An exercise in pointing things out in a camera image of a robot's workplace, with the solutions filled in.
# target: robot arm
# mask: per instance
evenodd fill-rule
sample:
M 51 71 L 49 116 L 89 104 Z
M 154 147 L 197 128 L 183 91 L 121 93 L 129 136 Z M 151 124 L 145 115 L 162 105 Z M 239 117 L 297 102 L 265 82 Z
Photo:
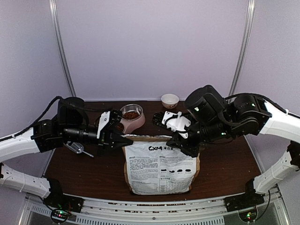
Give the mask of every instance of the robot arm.
M 133 143 L 132 140 L 123 137 L 116 128 L 122 118 L 120 111 L 104 112 L 99 117 L 98 126 L 90 126 L 89 118 L 83 109 L 82 99 L 61 99 L 58 113 L 53 119 L 36 122 L 27 131 L 1 138 L 0 185 L 35 194 L 43 198 L 47 205 L 55 208 L 68 209 L 70 205 L 72 211 L 80 212 L 83 199 L 64 195 L 57 180 L 33 177 L 15 171 L 1 162 L 64 145 L 72 150 L 80 146 L 78 143 L 98 145 L 99 150 L 113 150 Z
M 227 211 L 264 203 L 263 195 L 269 189 L 300 168 L 300 117 L 261 95 L 235 97 L 228 103 L 207 85 L 186 99 L 189 114 L 165 112 L 153 117 L 154 124 L 175 132 L 167 144 L 192 157 L 198 155 L 200 144 L 247 134 L 269 134 L 291 140 L 287 151 L 270 169 L 246 184 L 244 194 L 225 198 Z

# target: black cable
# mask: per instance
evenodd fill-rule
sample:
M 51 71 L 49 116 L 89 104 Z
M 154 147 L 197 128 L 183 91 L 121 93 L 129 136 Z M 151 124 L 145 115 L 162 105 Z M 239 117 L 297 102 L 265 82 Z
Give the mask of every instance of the black cable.
M 25 129 L 19 131 L 18 133 L 14 134 L 14 135 L 10 135 L 10 136 L 7 136 L 7 137 L 3 137 L 0 139 L 0 142 L 2 141 L 6 141 L 6 140 L 9 140 L 9 139 L 12 139 L 14 137 L 17 137 L 17 136 L 20 136 L 22 134 L 24 134 L 26 131 L 28 131 L 30 128 L 32 128 L 43 116 L 45 116 L 45 114 L 49 111 L 50 107 L 54 104 L 54 102 L 56 102 L 57 100 L 60 100 L 63 104 L 65 105 L 68 105 L 72 108 L 75 108 L 75 109 L 80 109 L 80 110 L 84 110 L 84 111 L 87 111 L 87 112 L 93 112 L 93 113 L 101 113 L 105 110 L 100 110 L 100 109 L 92 109 L 92 108 L 85 108 L 85 107 L 80 107 L 80 106 L 77 106 L 77 105 L 74 105 L 70 102 L 68 102 L 67 100 L 65 100 L 63 97 L 61 96 L 56 96 L 54 99 L 51 100 L 51 102 L 49 103 L 49 105 L 45 108 L 45 110 L 42 112 L 42 114 L 35 120 L 33 121 L 33 123 L 31 123 L 28 127 L 26 127 Z
M 207 144 L 229 144 L 229 143 L 233 142 L 233 140 L 234 140 L 234 139 L 231 139 L 230 141 L 227 141 L 227 142 L 220 142 L 220 143 L 218 143 L 218 142 L 207 142 Z
M 265 212 L 267 211 L 269 205 L 270 205 L 270 201 L 271 201 L 271 193 L 270 193 L 270 190 L 268 191 L 269 192 L 269 200 L 268 200 L 268 204 L 267 204 L 267 207 L 264 209 L 263 213 L 257 218 L 255 219 L 255 221 L 259 220 L 264 214 Z
M 176 130 L 175 132 L 176 133 L 179 133 L 179 134 L 185 134 L 185 133 L 187 133 L 189 131 L 189 129 L 186 127 L 185 128 L 185 131 L 182 131 L 182 130 Z
M 224 116 L 224 113 L 223 111 L 220 111 L 218 114 L 217 114 L 218 118 L 221 120 L 221 122 L 223 122 L 224 124 L 226 125 L 229 125 L 231 127 L 237 127 L 240 125 L 240 123 L 233 123 L 233 122 L 229 122 L 225 119 L 225 116 Z
M 165 125 L 167 126 L 167 122 L 169 122 L 169 120 L 175 119 L 177 117 L 178 117 L 178 115 L 173 115 L 173 116 L 169 117 L 168 119 L 165 120 Z
M 49 105 L 46 107 L 46 109 L 43 111 L 43 113 L 33 123 L 31 123 L 28 127 L 26 127 L 25 129 L 19 131 L 18 133 L 14 134 L 14 135 L 1 138 L 0 142 L 6 141 L 8 139 L 11 139 L 11 138 L 14 138 L 14 137 L 24 134 L 26 131 L 28 131 L 30 128 L 32 128 L 48 112 L 48 110 L 53 105 L 53 103 L 56 102 L 56 100 L 61 99 L 61 98 L 62 98 L 61 96 L 56 96 L 54 99 L 52 99 L 52 101 L 49 103 Z
M 296 117 L 296 118 L 300 119 L 300 116 L 298 116 L 298 115 L 296 115 L 296 114 L 294 114 L 292 112 L 289 112 L 288 114 L 291 115 L 291 116 L 293 116 L 293 117 Z
M 51 209 L 49 207 L 49 205 L 47 205 L 40 196 L 38 196 L 38 197 L 40 198 L 40 200 L 42 201 L 42 203 L 51 211 L 51 213 L 50 213 L 50 219 L 52 220 L 52 222 L 54 222 L 56 224 L 63 224 L 72 215 L 70 212 L 67 212 L 67 211 L 65 211 L 63 209 L 59 209 L 59 208 Z M 62 221 L 60 221 L 58 219 L 55 220 L 55 218 L 53 218 L 53 216 L 59 218 L 58 215 L 61 214 L 61 212 L 63 212 L 63 215 L 64 215 L 65 218 Z

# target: small ceramic bowl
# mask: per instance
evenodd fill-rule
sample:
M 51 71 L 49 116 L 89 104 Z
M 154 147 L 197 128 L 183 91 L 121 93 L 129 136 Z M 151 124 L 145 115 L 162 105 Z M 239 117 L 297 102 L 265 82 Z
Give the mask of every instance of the small ceramic bowl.
M 167 109 L 173 109 L 177 106 L 179 97 L 174 94 L 165 94 L 161 97 L 161 103 Z

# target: brown tabletop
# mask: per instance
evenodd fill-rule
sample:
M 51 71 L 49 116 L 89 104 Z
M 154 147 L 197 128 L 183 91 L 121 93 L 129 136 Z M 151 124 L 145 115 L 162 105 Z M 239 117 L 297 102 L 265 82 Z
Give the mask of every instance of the brown tabletop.
M 154 126 L 154 113 L 165 109 L 157 101 L 89 102 L 87 107 L 120 109 L 126 104 L 139 104 L 144 109 L 145 124 L 135 130 L 137 135 L 171 135 Z M 175 110 L 185 112 L 183 102 Z M 99 113 L 90 113 L 90 122 Z M 64 193 L 91 198 L 120 201 L 180 201 L 232 195 L 245 191 L 245 183 L 260 174 L 256 161 L 244 137 L 224 145 L 208 145 L 201 152 L 200 172 L 188 193 L 177 195 L 140 196 L 130 193 L 124 178 L 125 157 L 122 149 L 98 157 L 97 146 L 85 146 L 85 151 L 95 155 L 75 154 L 66 148 L 55 151 L 46 172 L 47 178 L 58 179 Z

